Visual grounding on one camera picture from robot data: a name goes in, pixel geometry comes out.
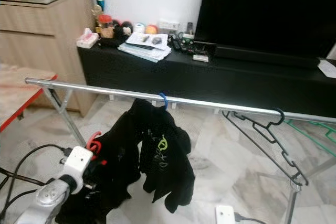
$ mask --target marble floor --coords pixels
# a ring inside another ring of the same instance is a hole
[[[71,117],[87,140],[95,131],[106,132],[119,116],[131,107],[132,99],[116,98],[109,101],[100,95],[90,112],[82,118],[79,113],[70,112]],[[236,129],[221,114],[213,110],[187,105],[169,109],[176,125],[189,134],[192,141],[190,162],[196,176],[194,195],[188,206],[179,206],[174,214],[164,206],[164,198],[154,204],[153,195],[142,189],[145,177],[129,186],[132,199],[123,202],[118,209],[107,215],[108,223],[115,224],[210,224],[215,221],[215,206],[230,205],[236,212],[253,217],[268,224],[284,222],[290,184],[281,171],[247,137]],[[257,116],[260,121],[270,118]],[[256,141],[270,153],[279,164],[286,166],[279,147],[262,140],[248,122],[236,121],[254,136]],[[326,145],[324,130],[307,122],[295,122],[309,134],[319,138]],[[274,128],[274,134],[281,140],[289,154],[306,173],[332,158],[332,155],[312,143],[286,123]],[[47,143],[73,147],[77,142],[71,136],[64,121],[55,110],[28,108],[25,118],[13,122],[1,135],[0,166],[14,170],[19,160],[30,150]],[[39,151],[23,163],[20,174],[47,181],[58,173],[62,166],[62,153],[48,148]],[[291,167],[286,170],[295,173]],[[336,166],[309,179],[310,185],[303,186],[297,198],[293,224],[332,224],[336,220]],[[0,192],[2,208],[9,183]],[[36,186],[16,181],[13,195],[34,189]],[[8,210],[6,223],[15,219],[27,207],[32,195],[17,200]]]

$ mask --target black tv screen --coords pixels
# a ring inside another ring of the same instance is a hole
[[[336,0],[202,0],[195,39],[326,57],[336,42]]]

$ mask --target power cord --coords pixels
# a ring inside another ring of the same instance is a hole
[[[236,222],[241,222],[242,220],[250,220],[250,221],[257,222],[257,223],[266,224],[266,222],[263,222],[263,221],[258,220],[258,219],[244,217],[237,212],[235,212],[235,220],[236,220]]]
[[[5,170],[5,169],[2,169],[0,167],[0,173],[6,175],[6,178],[1,182],[0,184],[0,190],[1,188],[5,185],[5,183],[9,180],[10,177],[13,177],[14,174]],[[35,184],[35,185],[38,185],[38,186],[44,186],[45,183],[41,182],[41,181],[38,181],[36,179],[33,179],[33,178],[28,178],[28,177],[25,177],[25,176],[21,176],[21,175],[16,175],[15,178],[19,179],[19,180],[23,180],[23,181],[26,181],[26,182],[29,182],[29,183],[32,183],[32,184]]]
[[[6,215],[6,211],[7,211],[7,208],[16,200],[18,199],[19,197],[23,196],[23,195],[26,195],[28,193],[33,193],[34,191],[27,191],[27,192],[24,192],[22,194],[19,194],[17,195],[16,197],[14,197],[11,201],[11,195],[12,195],[12,191],[13,191],[13,187],[14,187],[14,181],[17,177],[17,173],[18,173],[18,170],[21,166],[21,164],[26,160],[27,157],[29,157],[32,153],[42,149],[42,148],[46,148],[46,147],[55,147],[55,148],[58,148],[60,149],[62,152],[65,152],[65,148],[63,147],[60,147],[56,144],[46,144],[46,145],[42,145],[40,147],[37,147],[35,149],[33,149],[32,151],[30,151],[28,154],[26,154],[21,160],[20,162],[17,164],[16,168],[15,168],[15,171],[13,173],[13,177],[12,177],[12,180],[10,181],[10,186],[9,186],[9,190],[8,190],[8,194],[7,194],[7,198],[6,198],[6,202],[5,202],[5,206],[4,206],[4,209],[2,210],[2,212],[0,213],[0,223],[3,222],[3,220],[5,219],[5,215]]]

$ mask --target white power socket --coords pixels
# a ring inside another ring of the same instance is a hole
[[[236,224],[235,213],[231,206],[216,207],[216,224]]]
[[[179,27],[180,27],[180,23],[178,23],[178,22],[168,22],[168,21],[159,21],[157,26],[160,29],[178,30]]]
[[[63,170],[58,174],[56,178],[60,178],[62,175],[70,175],[77,184],[76,189],[72,194],[78,193],[83,187],[83,173],[88,167],[93,153],[84,147],[75,146],[67,161],[64,164]]]

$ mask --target black jacket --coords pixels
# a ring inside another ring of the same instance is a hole
[[[169,194],[165,205],[172,213],[178,205],[190,203],[195,179],[186,157],[191,151],[190,138],[164,107],[136,99],[112,129],[96,140],[101,142],[101,152],[89,164],[84,181],[97,186],[70,196],[56,218],[58,223],[76,223],[76,216],[81,223],[105,223],[112,208],[131,198],[127,186],[140,178],[140,171],[147,175],[143,189],[155,190],[153,202]],[[100,165],[102,160],[107,164]]]

